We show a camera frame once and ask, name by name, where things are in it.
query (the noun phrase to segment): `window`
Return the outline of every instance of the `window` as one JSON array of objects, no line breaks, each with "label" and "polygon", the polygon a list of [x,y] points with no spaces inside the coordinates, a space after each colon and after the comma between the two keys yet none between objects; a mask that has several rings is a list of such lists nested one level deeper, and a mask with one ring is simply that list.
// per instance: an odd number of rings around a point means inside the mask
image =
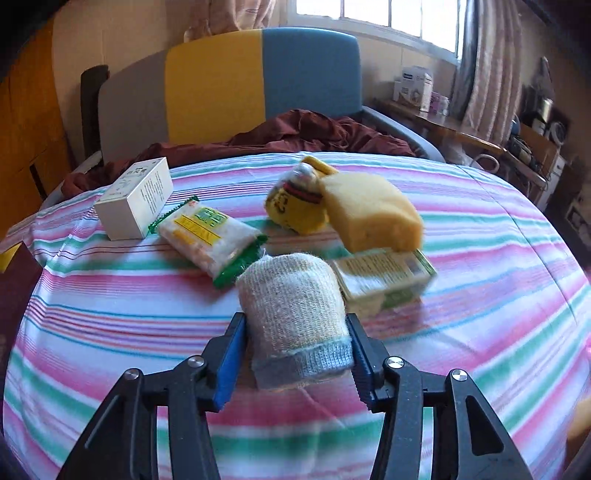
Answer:
[{"label": "window", "polygon": [[287,22],[383,38],[457,62],[466,0],[288,0]]}]

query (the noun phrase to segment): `screw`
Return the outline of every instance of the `screw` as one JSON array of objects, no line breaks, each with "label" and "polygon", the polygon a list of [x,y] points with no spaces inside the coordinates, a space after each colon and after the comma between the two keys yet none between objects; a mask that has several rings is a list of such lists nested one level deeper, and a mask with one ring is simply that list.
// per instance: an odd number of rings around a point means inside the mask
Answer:
[{"label": "screw", "polygon": [[205,365],[205,359],[201,355],[193,355],[187,358],[187,363],[191,368],[199,368]]},{"label": "screw", "polygon": [[139,377],[139,370],[137,368],[130,368],[123,374],[126,380],[136,380]]},{"label": "screw", "polygon": [[404,360],[402,360],[399,356],[389,356],[386,359],[386,365],[390,368],[402,368],[404,367]]},{"label": "screw", "polygon": [[456,368],[452,372],[452,377],[454,380],[457,380],[458,382],[465,382],[468,378],[468,374],[466,372],[464,372],[464,370]]}]

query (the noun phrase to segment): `light blue sock cuff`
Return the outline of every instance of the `light blue sock cuff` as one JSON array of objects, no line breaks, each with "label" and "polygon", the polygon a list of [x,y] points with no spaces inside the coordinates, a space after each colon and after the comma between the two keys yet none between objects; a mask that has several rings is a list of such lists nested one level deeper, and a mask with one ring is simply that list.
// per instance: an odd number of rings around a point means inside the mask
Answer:
[{"label": "light blue sock cuff", "polygon": [[252,361],[256,384],[265,390],[303,387],[337,376],[352,366],[350,337]]}]

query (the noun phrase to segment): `maroon comforter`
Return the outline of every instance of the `maroon comforter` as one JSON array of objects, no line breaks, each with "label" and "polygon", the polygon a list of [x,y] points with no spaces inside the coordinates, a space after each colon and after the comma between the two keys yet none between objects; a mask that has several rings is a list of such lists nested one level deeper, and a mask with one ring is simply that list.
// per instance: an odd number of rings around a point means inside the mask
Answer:
[{"label": "maroon comforter", "polygon": [[70,173],[61,187],[66,199],[113,183],[132,163],[167,157],[170,168],[259,153],[351,152],[414,157],[404,140],[382,135],[349,117],[338,120],[308,110],[290,110],[227,142],[205,145],[155,143],[137,157],[88,173]]}]

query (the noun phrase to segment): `window frame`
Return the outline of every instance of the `window frame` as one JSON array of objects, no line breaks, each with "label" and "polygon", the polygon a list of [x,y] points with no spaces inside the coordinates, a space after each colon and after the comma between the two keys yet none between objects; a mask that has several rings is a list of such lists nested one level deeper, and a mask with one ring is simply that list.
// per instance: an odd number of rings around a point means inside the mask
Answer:
[{"label": "window frame", "polygon": [[[377,40],[385,40],[389,43],[402,45],[404,47],[417,50],[430,57],[447,61],[451,64],[458,65],[460,58],[458,58],[460,45],[460,0],[457,0],[457,23],[456,23],[456,51],[452,52],[445,48],[423,40],[422,38],[409,35],[400,30],[395,30],[392,27],[385,27],[383,25],[376,25],[362,20],[355,20],[353,18],[344,18],[343,15],[343,0],[341,0],[341,18],[335,19],[324,17],[321,15],[301,15],[297,13],[297,0],[287,0],[287,18],[286,25],[290,27],[312,27],[324,28],[327,30],[338,30],[353,35],[362,35],[364,37],[376,38]],[[391,18],[392,3],[389,3],[388,11],[389,18]]]}]

